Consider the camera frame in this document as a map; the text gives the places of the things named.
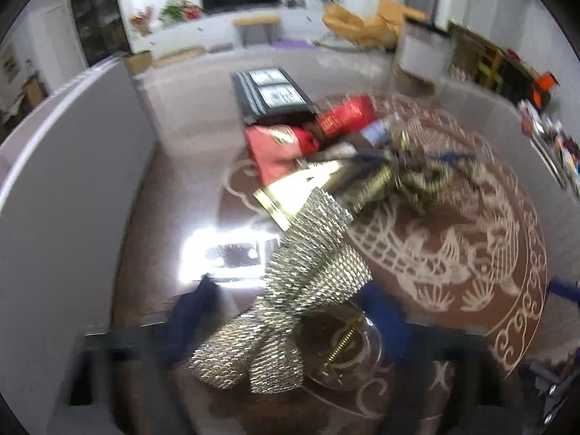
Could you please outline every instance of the shelf with items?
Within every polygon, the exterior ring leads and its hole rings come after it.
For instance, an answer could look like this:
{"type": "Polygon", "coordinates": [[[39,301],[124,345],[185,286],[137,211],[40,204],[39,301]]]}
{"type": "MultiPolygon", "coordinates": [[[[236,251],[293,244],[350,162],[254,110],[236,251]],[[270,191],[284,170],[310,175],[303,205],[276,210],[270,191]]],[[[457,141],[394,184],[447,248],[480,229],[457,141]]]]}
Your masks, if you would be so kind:
{"type": "Polygon", "coordinates": [[[558,120],[541,115],[529,100],[521,101],[521,130],[562,190],[580,202],[580,147],[558,120]]]}
{"type": "Polygon", "coordinates": [[[117,0],[71,0],[71,9],[89,66],[118,50],[131,51],[117,0]]]}

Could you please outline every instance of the gold spring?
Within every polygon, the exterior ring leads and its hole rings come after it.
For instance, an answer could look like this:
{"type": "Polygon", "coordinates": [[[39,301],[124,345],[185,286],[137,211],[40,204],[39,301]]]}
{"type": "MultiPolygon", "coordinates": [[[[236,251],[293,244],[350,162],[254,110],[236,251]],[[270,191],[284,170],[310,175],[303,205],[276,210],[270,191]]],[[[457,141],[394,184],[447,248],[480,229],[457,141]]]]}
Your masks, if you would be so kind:
{"type": "Polygon", "coordinates": [[[344,350],[344,348],[350,343],[350,340],[352,340],[353,336],[355,335],[355,332],[356,332],[356,329],[354,327],[351,327],[350,329],[348,329],[346,331],[346,333],[342,336],[340,341],[336,344],[336,346],[334,347],[334,349],[331,351],[330,355],[328,356],[328,358],[327,358],[328,364],[334,362],[334,360],[340,354],[340,352],[342,350],[344,350]]]}

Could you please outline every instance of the purple mat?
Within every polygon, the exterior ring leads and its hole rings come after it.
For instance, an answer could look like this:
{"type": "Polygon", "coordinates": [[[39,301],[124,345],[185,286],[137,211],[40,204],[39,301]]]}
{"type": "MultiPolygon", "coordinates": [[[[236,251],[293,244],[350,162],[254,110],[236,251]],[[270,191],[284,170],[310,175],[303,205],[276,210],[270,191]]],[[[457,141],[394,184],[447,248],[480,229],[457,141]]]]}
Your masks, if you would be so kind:
{"type": "Polygon", "coordinates": [[[318,46],[314,44],[310,44],[304,40],[298,39],[281,39],[276,41],[273,46],[276,49],[282,50],[311,50],[311,49],[318,49],[318,46]]]}

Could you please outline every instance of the gold sequin fabric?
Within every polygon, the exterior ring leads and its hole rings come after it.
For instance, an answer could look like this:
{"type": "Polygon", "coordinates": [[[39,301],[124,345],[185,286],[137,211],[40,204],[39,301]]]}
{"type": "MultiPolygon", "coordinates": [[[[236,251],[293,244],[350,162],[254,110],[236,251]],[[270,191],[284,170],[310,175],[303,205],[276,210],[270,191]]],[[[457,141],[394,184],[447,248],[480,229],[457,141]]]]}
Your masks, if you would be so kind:
{"type": "Polygon", "coordinates": [[[349,299],[371,279],[342,236],[352,215],[316,188],[286,232],[266,269],[266,292],[224,325],[186,362],[201,381],[221,389],[249,373],[254,393],[280,393],[303,382],[292,331],[300,316],[349,299]]]}

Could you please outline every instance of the white panel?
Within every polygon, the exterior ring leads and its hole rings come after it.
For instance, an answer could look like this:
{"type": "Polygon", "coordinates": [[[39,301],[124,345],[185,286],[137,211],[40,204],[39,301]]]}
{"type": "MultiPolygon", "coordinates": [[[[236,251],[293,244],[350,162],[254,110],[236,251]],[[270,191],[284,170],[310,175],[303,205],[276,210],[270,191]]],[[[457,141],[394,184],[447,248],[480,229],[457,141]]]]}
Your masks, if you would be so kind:
{"type": "Polygon", "coordinates": [[[43,435],[76,339],[106,330],[118,255],[155,134],[122,62],[47,117],[0,190],[0,393],[43,435]]]}

